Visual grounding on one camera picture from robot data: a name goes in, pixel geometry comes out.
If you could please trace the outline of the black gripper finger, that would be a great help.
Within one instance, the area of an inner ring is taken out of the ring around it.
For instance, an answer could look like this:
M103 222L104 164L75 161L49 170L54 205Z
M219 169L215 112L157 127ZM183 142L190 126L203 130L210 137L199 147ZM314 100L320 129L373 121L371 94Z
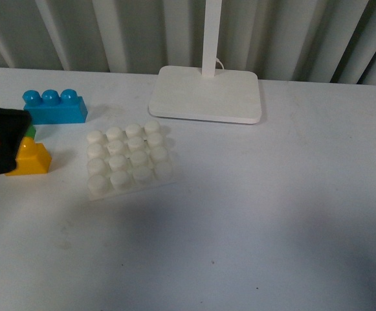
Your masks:
M29 112L0 108L0 174L17 168L19 146L31 124Z

